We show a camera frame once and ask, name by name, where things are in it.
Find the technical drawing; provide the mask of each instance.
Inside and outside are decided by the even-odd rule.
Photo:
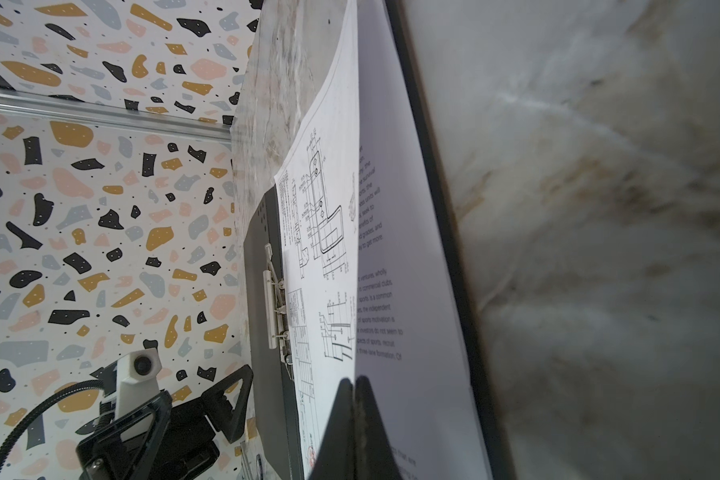
[[[357,216],[357,208],[355,208],[355,172],[352,172],[352,196],[349,198],[349,219],[351,222],[355,222]]]
[[[298,201],[296,199],[296,181],[293,181],[292,186],[292,198],[293,198],[293,211],[298,212],[298,207],[296,206]],[[302,278],[304,278],[304,267],[309,262],[309,251],[307,247],[302,247],[302,230],[301,230],[301,224],[298,221],[298,216],[294,216],[294,234],[296,236],[296,250],[298,251],[298,272],[301,274]]]
[[[327,358],[351,360],[355,351],[355,297],[346,293],[336,301],[328,301],[328,313],[320,315],[323,355]]]
[[[334,272],[347,272],[349,268],[344,246],[342,206],[336,206],[333,211],[328,206],[322,173],[325,159],[320,151],[320,139],[317,138],[316,131],[313,131],[310,137],[307,154],[309,173],[302,185],[307,196],[304,215],[307,217],[307,232],[312,242],[312,258],[322,258],[322,274],[328,278]]]
[[[301,289],[288,292],[288,324],[293,350],[294,380],[298,403],[298,420],[301,423],[302,452],[307,455],[308,464],[314,467],[314,452],[320,447],[315,400],[315,381],[312,378],[312,358],[309,351],[309,337],[304,317],[304,299]]]

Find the black phone mount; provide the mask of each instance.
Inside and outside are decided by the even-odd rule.
[[[242,381],[234,407],[225,390]],[[199,398],[171,408],[165,390],[127,415],[112,421],[102,415],[94,434],[77,446],[83,466],[80,480],[191,480],[219,457],[213,443],[216,432],[228,442],[242,437],[246,408],[253,384],[248,365],[205,390]],[[121,435],[144,418],[152,417],[149,430],[122,441]]]

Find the white paper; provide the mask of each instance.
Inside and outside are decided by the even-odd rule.
[[[366,375],[403,478],[490,478],[382,0],[348,3],[276,186],[305,474],[339,381]]]
[[[305,476],[338,383],[355,379],[358,116],[357,6],[349,0],[326,82],[275,176]]]
[[[422,152],[381,0],[358,6],[358,354],[403,478],[489,478]]]

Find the marble surface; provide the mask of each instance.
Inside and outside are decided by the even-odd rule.
[[[265,2],[243,217],[344,4]],[[720,478],[720,0],[403,4],[518,478]]]

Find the terrazzo pattern wallpaper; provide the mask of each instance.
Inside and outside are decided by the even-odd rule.
[[[232,124],[262,0],[0,0],[0,88]]]
[[[235,196],[226,145],[0,114],[0,444],[127,352],[158,348],[174,405],[250,363]],[[46,412],[1,477],[78,478],[99,400]],[[241,478],[239,443],[217,442],[203,478]]]

